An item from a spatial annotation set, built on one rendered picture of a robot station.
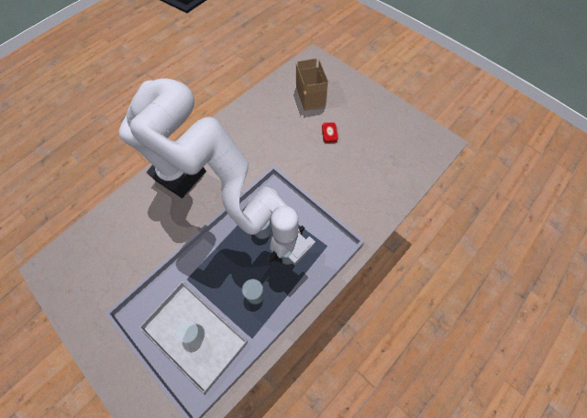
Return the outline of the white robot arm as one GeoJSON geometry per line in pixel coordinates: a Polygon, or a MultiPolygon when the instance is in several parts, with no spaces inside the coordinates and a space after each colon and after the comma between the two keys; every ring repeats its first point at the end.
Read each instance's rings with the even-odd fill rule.
{"type": "Polygon", "coordinates": [[[241,210],[239,199],[249,162],[215,118],[204,117],[176,141],[168,139],[193,108],[194,95],[185,84],[172,79],[145,81],[132,98],[119,136],[165,181],[184,173],[194,175],[207,163],[222,182],[228,215],[250,235],[258,234],[271,219],[274,240],[292,253],[289,260],[295,265],[316,242],[298,233],[297,212],[273,188],[261,188],[241,210]]]}

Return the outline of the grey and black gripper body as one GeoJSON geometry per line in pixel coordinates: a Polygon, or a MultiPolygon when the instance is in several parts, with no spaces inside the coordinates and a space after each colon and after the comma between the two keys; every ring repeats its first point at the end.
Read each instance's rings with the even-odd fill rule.
{"type": "MultiPolygon", "coordinates": [[[[298,233],[301,235],[301,232],[300,232],[299,228],[298,228],[298,233]]],[[[277,256],[279,258],[282,258],[289,251],[286,247],[278,244],[274,240],[274,237],[271,238],[270,247],[271,247],[271,251],[273,252],[273,250],[274,250],[277,253],[277,256]]]]}

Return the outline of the brown cardboard box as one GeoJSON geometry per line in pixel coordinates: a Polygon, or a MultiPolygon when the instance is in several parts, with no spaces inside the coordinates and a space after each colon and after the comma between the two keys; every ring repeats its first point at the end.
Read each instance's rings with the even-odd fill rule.
{"type": "Polygon", "coordinates": [[[327,84],[328,79],[320,61],[318,67],[316,59],[297,62],[296,89],[304,111],[326,106],[327,84]]]}

